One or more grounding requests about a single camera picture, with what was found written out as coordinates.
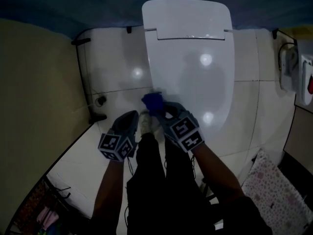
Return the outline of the person's black shirt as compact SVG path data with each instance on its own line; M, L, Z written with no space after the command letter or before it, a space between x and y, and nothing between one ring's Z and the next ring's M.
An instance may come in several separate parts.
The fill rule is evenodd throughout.
M240 197L226 207L214 210L182 211L160 220L148 211L143 216L129 213L127 235L272 235L253 201Z

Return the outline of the black tripod base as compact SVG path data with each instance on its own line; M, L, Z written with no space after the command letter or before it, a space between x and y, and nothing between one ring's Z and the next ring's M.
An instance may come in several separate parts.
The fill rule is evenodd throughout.
M213 191L209 187L207 180L205 178L201 180L201 190L208 204L214 205L214 204L219 203L216 195L213 193Z

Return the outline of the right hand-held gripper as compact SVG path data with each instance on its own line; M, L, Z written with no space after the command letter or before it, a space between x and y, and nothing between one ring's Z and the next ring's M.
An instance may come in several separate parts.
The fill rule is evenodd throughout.
M180 103L166 101L163 110L163 114L156 113L155 117L174 145L189 152L204 142L197 120Z

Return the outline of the pink floral fabric sheet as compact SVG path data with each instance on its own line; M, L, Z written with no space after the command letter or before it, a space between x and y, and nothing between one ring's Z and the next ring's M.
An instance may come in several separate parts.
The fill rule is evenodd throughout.
M256 154L242 189L273 235L303 235L313 222L313 211L262 149Z

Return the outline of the pink cloth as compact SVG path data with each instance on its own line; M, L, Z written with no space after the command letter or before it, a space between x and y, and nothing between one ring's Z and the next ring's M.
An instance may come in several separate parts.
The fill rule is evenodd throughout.
M58 214L47 206L39 213L36 221L41 224L41 229L47 230L52 224L59 219Z

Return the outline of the white toilet lid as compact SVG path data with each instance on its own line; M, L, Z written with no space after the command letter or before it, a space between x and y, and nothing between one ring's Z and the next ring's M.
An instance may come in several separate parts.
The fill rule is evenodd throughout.
M232 103L234 39L159 40L145 32L153 88L167 101L183 105L198 120L205 140L224 125Z

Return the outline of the person's left forearm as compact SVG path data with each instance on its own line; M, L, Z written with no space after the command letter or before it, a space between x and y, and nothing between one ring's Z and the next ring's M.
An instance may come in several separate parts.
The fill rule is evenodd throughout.
M93 217L117 223L123 198L124 163L110 161L103 175L93 210Z

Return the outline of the person's black trousers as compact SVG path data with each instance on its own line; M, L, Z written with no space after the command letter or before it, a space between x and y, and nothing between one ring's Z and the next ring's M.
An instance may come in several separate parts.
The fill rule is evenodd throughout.
M214 218L187 153L165 140L166 167L154 135L142 136L127 182L128 235L213 235Z

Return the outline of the person's left white shoe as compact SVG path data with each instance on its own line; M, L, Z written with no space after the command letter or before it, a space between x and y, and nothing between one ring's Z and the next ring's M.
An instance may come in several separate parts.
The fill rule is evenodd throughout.
M145 134L152 134L153 129L152 129L152 117L150 116L149 112L143 111L139 115L139 127L140 127L140 132L141 135Z

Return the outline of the person's right forearm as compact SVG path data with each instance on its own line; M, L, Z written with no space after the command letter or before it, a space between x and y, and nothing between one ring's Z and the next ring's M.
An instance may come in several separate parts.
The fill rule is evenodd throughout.
M192 152L219 203L227 205L244 196L237 177L205 143L195 147Z

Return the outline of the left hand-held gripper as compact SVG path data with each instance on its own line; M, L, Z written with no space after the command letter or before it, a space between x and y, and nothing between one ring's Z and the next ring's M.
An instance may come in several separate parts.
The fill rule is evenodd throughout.
M137 147L135 136L138 123L139 113L136 110L128 111L118 117L111 127L112 133L101 135L98 150L105 158L112 161L123 162L128 157L132 158Z

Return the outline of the blue-grey backdrop curtain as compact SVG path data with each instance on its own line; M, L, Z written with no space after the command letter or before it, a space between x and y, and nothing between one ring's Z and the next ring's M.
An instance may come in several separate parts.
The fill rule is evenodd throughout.
M0 18L40 26L75 38L85 29L140 26L149 0L0 0ZM313 24L313 0L208 0L230 10L235 29Z

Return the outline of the white toilet body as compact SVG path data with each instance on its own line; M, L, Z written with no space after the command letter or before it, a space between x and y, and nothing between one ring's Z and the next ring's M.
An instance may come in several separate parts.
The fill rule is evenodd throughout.
M145 31L155 31L159 40L224 40L232 30L229 9L206 0L150 0L142 6Z

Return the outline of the blue wiping cloth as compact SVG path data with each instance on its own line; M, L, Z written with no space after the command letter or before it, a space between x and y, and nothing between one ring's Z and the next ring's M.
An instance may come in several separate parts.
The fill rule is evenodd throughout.
M161 92L152 92L145 94L141 101L146 106L149 114L151 116L156 116L157 114L163 115L164 111L164 102Z

